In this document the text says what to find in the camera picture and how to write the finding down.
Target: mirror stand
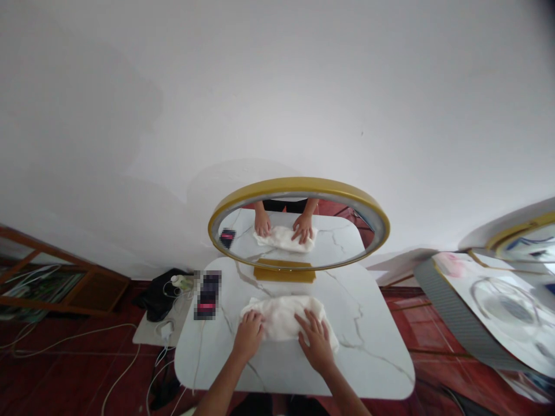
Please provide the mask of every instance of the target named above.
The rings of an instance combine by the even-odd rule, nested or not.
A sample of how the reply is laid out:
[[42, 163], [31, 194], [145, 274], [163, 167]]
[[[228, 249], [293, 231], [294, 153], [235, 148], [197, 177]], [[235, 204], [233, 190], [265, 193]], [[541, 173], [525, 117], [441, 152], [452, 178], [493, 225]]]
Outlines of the mirror stand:
[[283, 260], [260, 259], [257, 261], [262, 265], [275, 266], [282, 269], [269, 270], [260, 267], [254, 267], [254, 276], [256, 280], [292, 282], [292, 283], [312, 283], [316, 278], [314, 270], [291, 270], [290, 268], [310, 268], [310, 263], [290, 262]]

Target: marble vein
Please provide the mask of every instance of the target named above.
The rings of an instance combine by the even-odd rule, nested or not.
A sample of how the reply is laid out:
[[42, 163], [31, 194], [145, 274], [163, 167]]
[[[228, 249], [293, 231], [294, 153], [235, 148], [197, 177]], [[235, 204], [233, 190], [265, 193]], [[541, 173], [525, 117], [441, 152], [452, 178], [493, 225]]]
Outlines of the marble vein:
[[354, 327], [355, 330], [357, 332], [357, 337], [360, 340], [360, 343], [358, 344], [352, 344], [349, 343], [347, 341], [347, 338], [345, 337], [345, 334], [342, 334], [342, 339], [339, 340], [339, 345], [341, 345], [342, 347], [345, 348], [350, 348], [352, 350], [357, 350], [357, 351], [361, 351], [365, 354], [367, 354], [370, 357], [376, 358], [380, 361], [386, 362], [388, 363], [390, 366], [392, 366], [393, 368], [395, 368], [397, 371], [399, 371], [400, 373], [404, 374], [407, 376], [407, 378], [412, 382], [415, 383], [415, 379], [412, 378], [410, 376], [409, 373], [407, 373], [402, 367], [398, 366], [395, 363], [392, 363], [391, 361], [389, 361], [387, 358], [382, 357], [381, 355], [377, 355], [374, 354], [370, 351], [368, 351], [368, 349], [366, 348], [366, 342], [364, 340], [364, 338], [362, 337], [361, 333], [360, 333], [360, 327], [358, 325], [358, 321], [360, 319], [362, 319], [362, 317], [364, 316], [362, 313], [362, 305], [360, 304], [360, 302], [347, 290], [347, 288], [345, 286], [343, 286], [343, 284], [339, 281], [339, 279], [337, 279], [336, 276], [334, 276], [333, 274], [331, 274], [330, 272], [328, 272], [327, 270], [325, 271], [331, 278], [333, 278], [342, 288], [343, 290], [357, 303], [358, 305], [358, 316], [353, 318], [353, 322], [354, 322]]

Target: electrical cord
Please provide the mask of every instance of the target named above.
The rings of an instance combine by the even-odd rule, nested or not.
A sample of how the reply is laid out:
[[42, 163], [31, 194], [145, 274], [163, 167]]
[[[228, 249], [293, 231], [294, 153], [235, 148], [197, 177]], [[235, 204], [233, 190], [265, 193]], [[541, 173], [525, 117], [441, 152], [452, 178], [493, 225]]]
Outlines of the electrical cord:
[[158, 373], [156, 373], [156, 375], [152, 378], [152, 381], [150, 382], [149, 388], [146, 391], [146, 413], [148, 414], [148, 416], [150, 416], [150, 406], [149, 406], [149, 395], [150, 395], [150, 388], [152, 387], [152, 385], [154, 384], [154, 381], [156, 380], [156, 377], [158, 377], [160, 375], [160, 373], [162, 371], [164, 371], [164, 369], [169, 366], [172, 362], [174, 362], [175, 360], [171, 360], [170, 362], [168, 362], [166, 365], [164, 365], [164, 367], [162, 367], [160, 369], [160, 371], [158, 371]]
[[104, 398], [104, 402], [102, 403], [102, 411], [100, 413], [101, 416], [104, 416], [104, 409], [106, 407], [106, 402], [108, 401], [108, 397], [110, 396], [110, 393], [112, 393], [112, 390], [114, 390], [114, 387], [116, 386], [117, 382], [120, 381], [121, 378], [125, 375], [125, 373], [131, 368], [131, 366], [135, 364], [135, 360], [137, 360], [137, 357], [139, 356], [139, 351], [140, 351], [140, 344], [138, 345], [137, 352], [133, 357], [133, 361], [131, 361], [131, 363], [127, 366], [125, 371], [123, 371], [123, 373], [121, 373], [121, 375], [117, 378], [114, 384], [112, 384], [112, 387], [110, 387], [110, 390], [108, 390], [108, 394], [106, 395], [106, 397]]
[[[27, 335], [29, 335], [29, 334], [33, 331], [33, 329], [36, 328], [36, 325], [37, 325], [36, 322], [31, 322], [30, 324], [27, 324], [26, 326], [24, 326], [24, 327], [21, 329], [21, 331], [19, 331], [19, 333], [17, 334], [16, 340], [15, 340], [14, 342], [12, 342], [12, 343], [9, 343], [8, 345], [0, 346], [0, 350], [3, 350], [4, 348], [8, 348], [8, 347], [11, 347], [11, 346], [14, 345], [14, 344], [17, 344], [19, 341], [21, 341], [23, 338], [25, 338]], [[30, 326], [32, 326], [32, 328], [31, 328], [28, 332], [26, 332], [24, 336], [22, 336], [21, 338], [19, 338], [19, 335], [20, 335], [23, 331], [25, 331], [27, 328], [29, 328]]]
[[[20, 276], [18, 276], [18, 278], [24, 277], [24, 276], [26, 276], [26, 275], [28, 275], [28, 274], [29, 274], [29, 273], [26, 273], [26, 274], [24, 274], [24, 275], [20, 275]], [[175, 304], [176, 304], [177, 300], [178, 300], [179, 298], [181, 298], [181, 297], [184, 297], [186, 293], [189, 295], [189, 298], [190, 298], [190, 296], [193, 294], [193, 291], [190, 290], [190, 291], [187, 291], [187, 292], [183, 292], [182, 289], [176, 288], [176, 289], [178, 289], [178, 290], [180, 291], [180, 294], [178, 294], [178, 296], [170, 296], [170, 295], [168, 295], [168, 294], [165, 292], [165, 286], [166, 286], [166, 284], [164, 284], [164, 286], [163, 286], [163, 288], [162, 288], [162, 291], [163, 291], [164, 295], [166, 295], [166, 296], [168, 296], [168, 297], [170, 297], [170, 298], [175, 298], [175, 300], [173, 301], [173, 304], [172, 304], [172, 308], [174, 309], [174, 311], [175, 311], [176, 313], [179, 313], [179, 312], [177, 312], [177, 310], [175, 310]], [[19, 341], [21, 341], [23, 338], [27, 337], [27, 336], [36, 328], [37, 324], [38, 324], [37, 322], [31, 322], [31, 323], [27, 324], [26, 326], [24, 326], [24, 327], [19, 331], [19, 333], [16, 335], [16, 339], [15, 339], [13, 342], [11, 342], [11, 343], [9, 343], [9, 344], [7, 344], [7, 345], [5, 345], [5, 346], [0, 346], [0, 350], [1, 350], [1, 349], [4, 349], [4, 348], [11, 347], [11, 348], [12, 348], [12, 356], [13, 356], [14, 358], [28, 358], [28, 357], [32, 357], [32, 356], [35, 356], [35, 355], [42, 354], [43, 352], [48, 351], [49, 349], [54, 348], [55, 346], [57, 346], [57, 345], [59, 345], [59, 344], [65, 342], [65, 341], [69, 341], [69, 340], [72, 340], [72, 339], [75, 339], [75, 338], [79, 338], [79, 337], [82, 337], [82, 336], [85, 336], [85, 335], [90, 335], [90, 334], [93, 334], [93, 333], [102, 332], [102, 331], [109, 330], [109, 329], [121, 328], [122, 326], [131, 326], [131, 327], [137, 329], [137, 326], [136, 326], [135, 324], [120, 324], [120, 325], [110, 326], [110, 327], [108, 327], [108, 328], [96, 329], [96, 330], [84, 332], [84, 333], [82, 333], [82, 334], [73, 335], [73, 336], [64, 338], [64, 339], [62, 339], [62, 340], [60, 340], [60, 341], [58, 341], [58, 342], [56, 342], [56, 343], [54, 343], [54, 344], [52, 344], [52, 345], [50, 345], [50, 346], [48, 346], [48, 347], [46, 347], [46, 348], [40, 350], [40, 351], [35, 351], [35, 352], [30, 353], [30, 354], [19, 354], [19, 353], [17, 352], [17, 350], [16, 350], [16, 344], [17, 344]], [[21, 335], [21, 334], [22, 334], [27, 328], [29, 328], [29, 327], [31, 327], [31, 328], [30, 328], [27, 332], [25, 332], [23, 335]], [[156, 359], [156, 363], [155, 363], [154, 368], [156, 368], [156, 367], [160, 364], [160, 362], [165, 358], [166, 353], [167, 353], [168, 351], [172, 350], [172, 349], [175, 349], [175, 347], [173, 347], [173, 348], [168, 348], [168, 345], [166, 345], [166, 346], [164, 347], [164, 350], [163, 350], [163, 351], [161, 352], [161, 354], [160, 354], [161, 357], [160, 357], [160, 355], [159, 355], [158, 358]], [[106, 394], [106, 397], [104, 398], [104, 402], [102, 403], [101, 416], [104, 416], [104, 411], [105, 411], [105, 408], [106, 408], [106, 403], [108, 402], [108, 398], [110, 397], [110, 394], [112, 393], [112, 390], [114, 390], [114, 387], [116, 386], [116, 384], [122, 379], [122, 377], [127, 373], [127, 371], [129, 371], [129, 369], [130, 369], [130, 368], [132, 367], [132, 365], [135, 363], [135, 361], [137, 360], [137, 357], [139, 356], [139, 352], [140, 352], [140, 344], [138, 344], [137, 352], [135, 353], [135, 356], [133, 357], [133, 360], [131, 361], [131, 363], [130, 363], [130, 364], [127, 366], [127, 368], [120, 374], [120, 376], [117, 378], [117, 380], [114, 382], [114, 384], [112, 384], [112, 386], [110, 387], [110, 390], [108, 390], [108, 393]], [[158, 373], [153, 377], [153, 379], [152, 379], [152, 381], [151, 381], [151, 383], [150, 383], [150, 385], [149, 385], [149, 388], [148, 388], [147, 393], [146, 393], [146, 411], [147, 411], [147, 413], [148, 413], [148, 416], [150, 416], [150, 409], [149, 409], [149, 394], [150, 394], [150, 388], [152, 387], [152, 385], [153, 385], [154, 380], [156, 379], [156, 377], [158, 377], [158, 375], [159, 375], [166, 367], [168, 367], [168, 365], [170, 365], [170, 364], [173, 363], [173, 362], [174, 362], [174, 360], [171, 360], [171, 361], [168, 362], [166, 365], [164, 365], [164, 366], [160, 369], [160, 371], [158, 371]], [[183, 395], [185, 394], [185, 391], [186, 391], [186, 390], [187, 390], [187, 388], [185, 388], [185, 390], [181, 393], [181, 396], [179, 396], [179, 400], [178, 400], [177, 403], [175, 404], [175, 407], [173, 408], [173, 411], [172, 411], [172, 413], [171, 413], [170, 416], [173, 416], [175, 410], [177, 409], [177, 405], [178, 405], [179, 402], [181, 401], [181, 398], [182, 398]]]
[[55, 344], [52, 344], [50, 347], [46, 347], [44, 350], [40, 350], [40, 351], [37, 351], [37, 352], [32, 352], [31, 354], [24, 354], [24, 355], [18, 354], [18, 353], [16, 352], [16, 349], [15, 349], [15, 346], [16, 346], [16, 345], [13, 344], [13, 345], [12, 345], [12, 355], [14, 356], [14, 358], [28, 358], [28, 357], [31, 357], [31, 356], [39, 355], [39, 354], [41, 354], [41, 353], [43, 353], [43, 352], [45, 352], [45, 351], [48, 351], [49, 349], [54, 348], [56, 345], [59, 345], [59, 344], [61, 344], [61, 343], [64, 342], [64, 341], [69, 341], [69, 340], [71, 340], [71, 339], [79, 338], [79, 337], [82, 337], [82, 336], [85, 336], [85, 335], [89, 335], [89, 334], [92, 334], [92, 333], [97, 333], [97, 332], [106, 331], [106, 330], [108, 330], [108, 329], [120, 328], [120, 327], [122, 327], [122, 326], [132, 326], [133, 328], [137, 329], [137, 326], [136, 326], [135, 324], [120, 324], [120, 325], [110, 326], [109, 328], [96, 329], [96, 330], [92, 330], [92, 331], [89, 331], [89, 332], [84, 332], [84, 333], [82, 333], [82, 334], [73, 335], [73, 336], [71, 336], [71, 337], [64, 338], [64, 339], [62, 339], [62, 340], [56, 342]]
[[[31, 325], [32, 325], [31, 329], [30, 329], [29, 331], [27, 331], [27, 332], [25, 333], [25, 335], [21, 336], [21, 334], [22, 334], [27, 328], [29, 328]], [[31, 353], [31, 354], [19, 354], [19, 353], [17, 352], [17, 350], [16, 350], [16, 344], [17, 344], [19, 341], [21, 341], [23, 338], [25, 338], [26, 336], [28, 336], [28, 335], [33, 331], [33, 329], [36, 328], [36, 325], [37, 325], [36, 322], [32, 322], [32, 323], [30, 323], [30, 324], [24, 326], [23, 328], [21, 328], [21, 331], [19, 331], [19, 333], [17, 334], [16, 339], [15, 339], [14, 342], [12, 342], [12, 343], [10, 343], [10, 344], [8, 344], [8, 345], [6, 345], [6, 346], [2, 346], [1, 348], [6, 348], [6, 347], [10, 347], [10, 346], [11, 346], [11, 347], [12, 347], [12, 356], [13, 356], [14, 358], [28, 358], [28, 357], [31, 357], [31, 356], [35, 356], [35, 355], [42, 354], [43, 352], [48, 351], [49, 349], [55, 347], [55, 346], [58, 345], [58, 344], [61, 344], [61, 343], [64, 342], [64, 341], [68, 341], [68, 340], [70, 340], [70, 339], [79, 338], [79, 337], [82, 337], [82, 336], [85, 336], [85, 335], [89, 335], [89, 334], [92, 334], [92, 333], [102, 332], [102, 331], [109, 330], [109, 329], [121, 328], [122, 326], [132, 326], [133, 328], [137, 329], [137, 326], [136, 326], [135, 324], [120, 324], [120, 325], [110, 326], [110, 327], [108, 327], [108, 328], [96, 329], [96, 330], [92, 330], [92, 331], [89, 331], [89, 332], [84, 332], [84, 333], [82, 333], [82, 334], [73, 335], [73, 336], [71, 336], [71, 337], [64, 338], [64, 339], [62, 339], [62, 340], [60, 340], [60, 341], [58, 341], [58, 342], [56, 342], [56, 343], [50, 345], [49, 347], [46, 347], [46, 348], [43, 349], [43, 350], [40, 350], [40, 351], [37, 351], [37, 352], [33, 352], [33, 353]], [[114, 382], [114, 384], [112, 384], [112, 387], [110, 387], [110, 390], [108, 390], [108, 394], [106, 395], [106, 397], [104, 398], [104, 402], [102, 403], [102, 411], [101, 411], [101, 415], [102, 415], [102, 416], [104, 416], [104, 409], [105, 409], [105, 407], [106, 407], [106, 402], [108, 402], [108, 397], [109, 397], [110, 394], [112, 393], [112, 390], [114, 390], [114, 387], [116, 386], [116, 384], [121, 380], [121, 378], [126, 374], [127, 371], [129, 371], [129, 369], [131, 368], [131, 366], [135, 363], [135, 361], [137, 360], [137, 357], [139, 356], [139, 352], [140, 352], [140, 344], [139, 344], [138, 347], [137, 347], [137, 352], [135, 353], [135, 356], [133, 357], [133, 360], [131, 361], [131, 364], [129, 364], [129, 366], [123, 371], [123, 373], [121, 373], [121, 375], [117, 378], [117, 380]]]
[[173, 414], [175, 413], [175, 410], [177, 409], [177, 406], [179, 405], [179, 402], [181, 402], [181, 398], [183, 397], [183, 395], [185, 394], [185, 392], [187, 391], [187, 387], [185, 387], [185, 390], [183, 390], [183, 392], [181, 393], [181, 396], [179, 396], [177, 403], [175, 404], [172, 413], [169, 416], [173, 416]]

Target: wooden frame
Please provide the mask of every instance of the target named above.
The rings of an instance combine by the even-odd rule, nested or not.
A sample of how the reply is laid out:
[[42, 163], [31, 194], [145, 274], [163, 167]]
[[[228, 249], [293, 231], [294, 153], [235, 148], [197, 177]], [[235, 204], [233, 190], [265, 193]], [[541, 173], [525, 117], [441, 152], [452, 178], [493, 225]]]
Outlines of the wooden frame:
[[[68, 271], [82, 270], [85, 272], [85, 276], [83, 276], [77, 282], [77, 284], [69, 291], [69, 293], [64, 296], [64, 298], [59, 303], [50, 303], [41, 300], [14, 298], [11, 296], [0, 295], [0, 304], [30, 309], [44, 309], [58, 312], [106, 317], [113, 314], [112, 310], [115, 308], [117, 302], [121, 299], [123, 293], [129, 286], [130, 279], [128, 277], [122, 276], [116, 272], [105, 269], [98, 265], [89, 263], [81, 258], [75, 257], [74, 255], [59, 250], [55, 247], [48, 246], [47, 244], [37, 241], [18, 231], [12, 230], [10, 228], [0, 227], [0, 237], [33, 249], [33, 251], [25, 256], [23, 259], [19, 260], [18, 262], [14, 262], [14, 265], [11, 269], [6, 270], [2, 275], [0, 275], [0, 285], [8, 281], [21, 269], [29, 265], [31, 261], [40, 253], [46, 253], [53, 257], [72, 263], [71, 265], [62, 265], [61, 268], [63, 269], [68, 269]], [[72, 301], [74, 301], [74, 299], [81, 292], [81, 290], [83, 290], [96, 275], [105, 276], [113, 280], [114, 282], [118, 282], [116, 284], [116, 287], [118, 288], [118, 293], [116, 296], [114, 296], [114, 300], [111, 301], [108, 310], [80, 307], [78, 305], [76, 306], [74, 304], [71, 304]]]

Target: white cable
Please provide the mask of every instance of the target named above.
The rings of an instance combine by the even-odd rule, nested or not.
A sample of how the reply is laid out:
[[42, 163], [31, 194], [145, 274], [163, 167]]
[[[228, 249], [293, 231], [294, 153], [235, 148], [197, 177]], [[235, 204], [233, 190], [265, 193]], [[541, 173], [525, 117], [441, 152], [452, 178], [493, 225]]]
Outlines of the white cable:
[[146, 413], [147, 413], [149, 416], [150, 416], [150, 406], [149, 406], [150, 388], [152, 387], [152, 384], [154, 383], [154, 380], [156, 380], [156, 377], [158, 377], [158, 376], [160, 375], [160, 373], [161, 373], [167, 366], [169, 366], [172, 362], [174, 362], [174, 360], [171, 360], [171, 361], [170, 361], [169, 363], [167, 363], [164, 367], [162, 367], [158, 373], [156, 373], [156, 375], [152, 378], [152, 381], [150, 382], [149, 389], [146, 391]]
[[[29, 331], [27, 331], [27, 332], [25, 333], [24, 336], [21, 336], [21, 337], [20, 337], [21, 333], [22, 333], [23, 331], [25, 331], [27, 328], [29, 328], [29, 326], [31, 326], [31, 325], [34, 325], [34, 326], [33, 326]], [[16, 340], [15, 340], [14, 342], [12, 342], [11, 344], [8, 344], [7, 346], [3, 346], [2, 348], [12, 346], [12, 355], [13, 355], [15, 358], [27, 358], [27, 357], [31, 357], [31, 356], [34, 356], [34, 355], [39, 355], [39, 354], [41, 354], [41, 353], [43, 353], [43, 352], [45, 352], [45, 351], [47, 351], [47, 350], [49, 350], [49, 349], [55, 347], [56, 345], [61, 344], [61, 343], [64, 342], [64, 341], [68, 341], [68, 340], [74, 339], [74, 338], [79, 338], [79, 337], [82, 337], [82, 336], [85, 336], [85, 335], [89, 335], [89, 334], [92, 334], [92, 333], [96, 333], [96, 332], [102, 332], [102, 331], [109, 330], [109, 329], [120, 328], [120, 327], [122, 327], [122, 326], [132, 326], [133, 328], [137, 329], [137, 326], [136, 326], [135, 324], [121, 324], [121, 325], [110, 326], [110, 327], [108, 327], [108, 328], [96, 329], [96, 330], [92, 330], [92, 331], [89, 331], [89, 332], [84, 332], [84, 333], [82, 333], [82, 334], [73, 335], [73, 336], [71, 336], [71, 337], [64, 338], [64, 339], [62, 339], [62, 340], [56, 342], [55, 344], [52, 344], [50, 347], [46, 347], [44, 350], [40, 350], [40, 351], [37, 351], [37, 352], [33, 352], [33, 353], [31, 353], [31, 354], [18, 355], [18, 354], [17, 354], [17, 351], [16, 351], [16, 344], [17, 344], [19, 341], [21, 341], [23, 338], [25, 338], [27, 335], [29, 335], [29, 334], [31, 333], [31, 331], [33, 331], [33, 329], [35, 329], [36, 323], [35, 323], [35, 322], [32, 322], [32, 323], [30, 323], [30, 324], [24, 326], [24, 327], [21, 329], [21, 331], [19, 331], [19, 333], [18, 333], [17, 336], [16, 336]], [[116, 384], [118, 383], [118, 381], [121, 380], [121, 378], [126, 374], [127, 371], [129, 371], [129, 369], [131, 368], [131, 366], [135, 363], [135, 361], [137, 360], [137, 357], [139, 356], [139, 351], [140, 351], [140, 344], [139, 344], [138, 347], [137, 347], [137, 352], [135, 353], [135, 356], [133, 357], [133, 361], [131, 361], [131, 364], [129, 364], [129, 366], [125, 369], [125, 371], [124, 371], [123, 373], [121, 373], [121, 375], [117, 378], [116, 382], [115, 382], [114, 384], [112, 384], [112, 387], [110, 387], [110, 390], [108, 390], [108, 394], [106, 395], [106, 397], [104, 398], [104, 402], [102, 403], [102, 411], [101, 411], [101, 415], [102, 415], [102, 416], [104, 416], [104, 409], [105, 409], [105, 407], [106, 407], [106, 402], [108, 401], [108, 397], [110, 396], [110, 393], [112, 393], [112, 390], [114, 390], [114, 387], [116, 386]]]
[[162, 286], [162, 293], [163, 293], [164, 295], [166, 295], [167, 297], [169, 297], [169, 298], [178, 298], [179, 295], [178, 295], [178, 296], [172, 296], [172, 295], [168, 295], [168, 294], [166, 293], [166, 285], [167, 285], [168, 283], [171, 283], [171, 282], [172, 282], [171, 280], [168, 280], [166, 283], [164, 283], [164, 286]]
[[158, 357], [156, 358], [156, 361], [154, 362], [154, 368], [158, 367], [158, 364], [160, 364], [162, 362], [162, 360], [166, 356], [167, 352], [168, 352], [168, 341], [166, 341], [166, 345], [164, 345], [164, 349], [162, 351], [160, 351], [160, 353], [158, 354]]
[[137, 326], [135, 324], [120, 324], [120, 325], [111, 326], [109, 328], [96, 329], [96, 330], [93, 330], [93, 331], [89, 331], [89, 332], [85, 332], [85, 333], [82, 333], [82, 334], [73, 335], [71, 337], [64, 338], [61, 341], [58, 341], [55, 344], [52, 344], [50, 347], [46, 347], [44, 350], [40, 350], [40, 351], [37, 351], [37, 352], [33, 352], [31, 354], [25, 354], [25, 355], [17, 355], [15, 347], [14, 347], [15, 344], [14, 344], [14, 346], [12, 347], [12, 355], [14, 356], [14, 358], [27, 358], [27, 357], [31, 357], [31, 356], [34, 356], [34, 355], [39, 355], [40, 353], [48, 351], [49, 349], [55, 347], [58, 344], [61, 344], [64, 341], [68, 341], [68, 340], [74, 339], [74, 338], [79, 338], [79, 337], [82, 337], [84, 335], [89, 335], [89, 334], [96, 333], [96, 332], [102, 332], [102, 331], [105, 331], [105, 330], [108, 330], [108, 329], [119, 328], [121, 326], [132, 326], [133, 328], [137, 329]]
[[[37, 324], [37, 322], [31, 322], [30, 324], [27, 324], [26, 326], [24, 326], [24, 327], [21, 329], [21, 331], [19, 331], [19, 333], [16, 335], [16, 340], [15, 340], [14, 342], [12, 342], [12, 343], [9, 343], [8, 345], [0, 346], [0, 350], [2, 350], [2, 349], [4, 349], [4, 348], [11, 347], [11, 346], [14, 345], [14, 344], [17, 344], [19, 341], [21, 341], [23, 338], [25, 338], [27, 335], [29, 335], [29, 334], [33, 331], [33, 329], [36, 328], [36, 324]], [[20, 337], [19, 335], [20, 335], [23, 331], [25, 331], [27, 328], [29, 328], [31, 325], [33, 325], [33, 327], [32, 327], [29, 331], [27, 331], [27, 332], [25, 333], [24, 336]]]
[[177, 405], [179, 404], [179, 402], [181, 402], [181, 398], [183, 397], [186, 391], [187, 391], [187, 387], [185, 387], [185, 390], [183, 390], [183, 393], [181, 393], [181, 396], [179, 396], [177, 403], [175, 404], [175, 407], [173, 408], [172, 413], [169, 416], [173, 416], [175, 410], [177, 409]]
[[40, 269], [32, 270], [32, 271], [27, 272], [27, 273], [17, 274], [17, 275], [15, 275], [14, 277], [8, 279], [8, 280], [6, 281], [6, 283], [10, 283], [10, 282], [12, 282], [12, 281], [14, 281], [14, 280], [17, 280], [17, 279], [19, 279], [19, 278], [25, 277], [25, 276], [27, 276], [27, 275], [29, 275], [28, 277], [31, 277], [33, 274], [39, 273], [39, 272], [44, 272], [45, 270], [48, 270], [48, 269], [50, 269], [50, 268], [53, 267], [53, 266], [56, 266], [57, 268], [54, 269], [54, 270], [52, 270], [52, 271], [48, 274], [48, 276], [51, 275], [51, 274], [52, 274], [53, 272], [55, 272], [56, 270], [58, 270], [62, 265], [52, 264], [52, 265], [42, 266]]
[[102, 403], [102, 411], [100, 413], [101, 416], [104, 416], [104, 409], [106, 407], [106, 402], [108, 401], [108, 397], [110, 396], [110, 393], [112, 393], [112, 390], [114, 390], [114, 387], [116, 386], [117, 382], [121, 380], [121, 378], [125, 375], [125, 373], [131, 368], [131, 366], [133, 364], [135, 364], [135, 360], [137, 359], [137, 357], [139, 356], [139, 351], [140, 351], [140, 344], [138, 345], [137, 348], [137, 352], [135, 354], [135, 356], [133, 357], [133, 361], [131, 361], [131, 364], [129, 364], [127, 366], [127, 368], [125, 369], [125, 371], [117, 378], [117, 380], [114, 382], [114, 384], [112, 384], [112, 387], [110, 387], [110, 390], [108, 390], [108, 394], [106, 395], [106, 397], [104, 398], [104, 403]]

